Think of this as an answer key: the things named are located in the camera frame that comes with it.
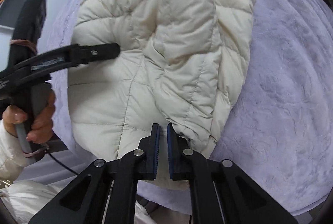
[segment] fingernail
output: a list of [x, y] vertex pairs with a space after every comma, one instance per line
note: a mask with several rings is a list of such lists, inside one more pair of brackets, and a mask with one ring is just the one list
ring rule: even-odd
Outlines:
[[17, 122], [22, 122], [22, 121], [24, 121], [24, 119], [25, 119], [25, 115], [24, 114], [22, 114], [22, 113], [16, 113], [15, 114], [15, 120]]
[[36, 138], [37, 138], [37, 136], [34, 133], [29, 133], [28, 136], [26, 137], [27, 141], [33, 141]]

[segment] quilted down jacket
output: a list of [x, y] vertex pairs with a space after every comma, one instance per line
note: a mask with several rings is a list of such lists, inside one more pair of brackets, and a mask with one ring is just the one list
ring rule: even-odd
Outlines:
[[166, 126], [212, 153], [245, 81], [255, 0], [82, 0], [72, 43], [116, 42], [115, 60], [69, 70], [76, 142], [107, 161], [163, 130], [155, 184], [168, 172]]

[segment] human hand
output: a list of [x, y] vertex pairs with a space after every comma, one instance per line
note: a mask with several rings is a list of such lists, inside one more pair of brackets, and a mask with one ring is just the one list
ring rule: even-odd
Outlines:
[[[35, 118], [31, 131], [27, 135], [28, 141], [33, 141], [36, 144], [42, 144], [50, 140], [53, 136], [53, 121], [52, 116], [55, 111], [54, 102], [56, 96], [52, 91], [49, 96], [48, 105]], [[23, 123], [28, 119], [28, 115], [16, 106], [8, 106], [2, 114], [5, 130], [12, 136], [17, 137], [15, 125]]]

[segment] black cable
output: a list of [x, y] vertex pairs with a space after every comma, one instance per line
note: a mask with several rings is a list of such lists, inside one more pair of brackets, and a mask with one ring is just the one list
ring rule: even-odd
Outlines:
[[56, 159], [51, 153], [49, 153], [47, 151], [47, 153], [49, 154], [49, 156], [56, 161], [60, 166], [64, 167], [65, 169], [67, 169], [68, 171], [70, 171], [71, 173], [75, 174], [75, 175], [79, 175], [76, 171], [70, 169], [69, 167], [67, 167], [65, 164], [61, 163], [58, 159]]

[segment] finger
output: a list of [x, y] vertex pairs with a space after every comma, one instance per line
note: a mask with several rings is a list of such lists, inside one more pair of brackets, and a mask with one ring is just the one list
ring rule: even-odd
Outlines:
[[41, 113], [35, 118], [34, 123], [32, 124], [31, 128], [33, 130], [40, 129], [46, 126], [49, 121], [52, 119], [54, 111], [56, 110], [55, 106], [46, 106]]
[[11, 105], [4, 111], [2, 118], [7, 124], [18, 124], [23, 123], [28, 118], [28, 115], [20, 108]]
[[27, 140], [33, 141], [36, 144], [42, 144], [49, 141], [53, 135], [52, 127], [53, 122], [49, 121], [46, 126], [43, 126], [40, 129], [30, 131], [27, 135]]
[[49, 101], [48, 101], [48, 105], [50, 107], [54, 106], [54, 103], [56, 102], [56, 95], [54, 93], [53, 90], [51, 90], [50, 96], [49, 96]]

